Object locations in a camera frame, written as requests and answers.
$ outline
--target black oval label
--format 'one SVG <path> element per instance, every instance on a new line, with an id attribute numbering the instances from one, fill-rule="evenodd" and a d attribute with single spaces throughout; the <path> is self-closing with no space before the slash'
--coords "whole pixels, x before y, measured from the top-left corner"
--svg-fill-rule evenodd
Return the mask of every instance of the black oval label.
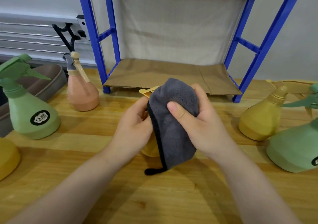
<path id="1" fill-rule="evenodd" d="M 311 163 L 313 166 L 318 166 L 318 157 L 314 158 Z"/>
<path id="2" fill-rule="evenodd" d="M 30 119 L 31 124 L 33 125 L 44 125 L 50 119 L 50 113 L 47 110 L 41 110 L 33 114 Z"/>

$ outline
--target person's left hand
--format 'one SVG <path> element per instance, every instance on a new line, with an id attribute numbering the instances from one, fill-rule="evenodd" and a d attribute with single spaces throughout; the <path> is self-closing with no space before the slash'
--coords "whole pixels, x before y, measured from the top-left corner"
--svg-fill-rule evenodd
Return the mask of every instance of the person's left hand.
<path id="1" fill-rule="evenodd" d="M 118 155 L 123 162 L 132 159 L 149 141 L 153 127 L 148 116 L 147 103 L 148 98 L 144 96 L 125 111 L 106 148 Z"/>

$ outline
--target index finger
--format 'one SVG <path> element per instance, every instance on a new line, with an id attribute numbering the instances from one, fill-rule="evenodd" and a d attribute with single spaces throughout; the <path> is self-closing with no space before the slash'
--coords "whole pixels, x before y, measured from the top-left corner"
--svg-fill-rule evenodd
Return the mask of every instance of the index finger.
<path id="1" fill-rule="evenodd" d="M 136 112 L 141 118 L 145 114 L 145 110 L 147 109 L 147 103 L 149 99 L 146 96 L 141 97 L 134 103 L 130 109 L 132 109 L 134 112 Z"/>
<path id="2" fill-rule="evenodd" d="M 199 84 L 193 84 L 191 87 L 194 89 L 199 99 L 199 112 L 210 109 L 211 102 L 209 101 L 209 98 L 203 88 Z"/>

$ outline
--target blue shelf leg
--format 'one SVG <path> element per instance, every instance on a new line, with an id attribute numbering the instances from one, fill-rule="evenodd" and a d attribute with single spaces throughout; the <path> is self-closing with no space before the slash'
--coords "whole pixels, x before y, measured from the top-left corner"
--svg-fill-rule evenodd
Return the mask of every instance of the blue shelf leg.
<path id="1" fill-rule="evenodd" d="M 85 17 L 85 22 L 88 29 L 89 38 L 91 40 L 92 49 L 95 57 L 95 62 L 97 65 L 98 73 L 101 78 L 101 83 L 104 84 L 107 80 L 106 67 L 104 63 L 103 53 L 101 51 L 101 45 L 98 42 L 98 32 L 95 23 L 94 13 L 92 9 L 91 0 L 80 0 L 82 5 L 83 14 Z M 104 93 L 110 93 L 109 87 L 103 86 Z"/>
<path id="2" fill-rule="evenodd" d="M 106 6 L 107 6 L 107 13 L 108 13 L 108 20 L 109 20 L 109 26 L 113 29 L 112 31 L 112 41 L 113 41 L 113 48 L 115 53 L 115 61 L 116 64 L 113 67 L 113 69 L 109 72 L 109 75 L 114 71 L 114 69 L 119 64 L 121 58 L 120 58 L 120 51 L 119 51 L 119 45 L 118 45 L 118 37 L 117 37 L 117 29 L 116 29 L 116 22 L 115 22 L 115 13 L 114 13 L 114 7 L 113 7 L 113 0 L 106 0 Z"/>
<path id="3" fill-rule="evenodd" d="M 230 63 L 232 61 L 234 52 L 235 52 L 236 47 L 237 47 L 237 45 L 239 43 L 236 39 L 240 38 L 242 36 L 244 27 L 246 25 L 246 22 L 248 20 L 248 17 L 250 15 L 250 13 L 251 13 L 251 10 L 252 10 L 252 7 L 254 5 L 254 2 L 255 2 L 255 0 L 247 0 L 246 1 L 246 4 L 244 6 L 244 9 L 243 9 L 243 12 L 242 12 L 242 15 L 241 15 L 241 18 L 239 20 L 239 24 L 238 24 L 238 26 L 236 28 L 235 34 L 233 36 L 232 43 L 230 45 L 229 51 L 227 52 L 227 55 L 226 55 L 226 58 L 225 58 L 225 61 L 224 61 L 224 65 L 225 65 L 226 69 L 229 68 L 229 65 L 230 65 Z"/>
<path id="4" fill-rule="evenodd" d="M 271 27 L 269 28 L 265 39 L 260 46 L 260 52 L 255 55 L 252 64 L 248 68 L 239 89 L 244 92 L 246 91 L 247 87 L 251 83 L 253 77 L 255 76 L 258 68 L 260 67 L 261 63 L 266 57 L 269 49 L 271 48 L 272 44 L 274 43 L 275 38 L 277 37 L 279 31 L 283 27 L 285 21 L 287 20 L 291 10 L 293 9 L 294 5 L 296 4 L 297 0 L 284 0 L 283 4 L 281 5 Z M 235 95 L 233 97 L 233 102 L 239 103 L 241 101 L 242 95 Z"/>

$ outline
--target hand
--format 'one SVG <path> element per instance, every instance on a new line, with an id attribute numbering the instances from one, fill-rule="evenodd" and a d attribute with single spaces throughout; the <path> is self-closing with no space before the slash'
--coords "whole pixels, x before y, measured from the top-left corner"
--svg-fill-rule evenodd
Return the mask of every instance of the hand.
<path id="1" fill-rule="evenodd" d="M 205 91 L 198 84 L 192 85 L 192 88 L 199 99 L 199 115 L 196 118 L 176 102 L 169 102 L 167 108 L 188 133 L 193 145 L 218 162 L 237 145 L 226 131 Z"/>
<path id="2" fill-rule="evenodd" d="M 112 155 L 124 163 L 141 151 L 153 131 L 147 103 L 148 98 L 144 96 L 125 111 L 112 140 L 105 148 L 105 151 L 111 149 Z"/>

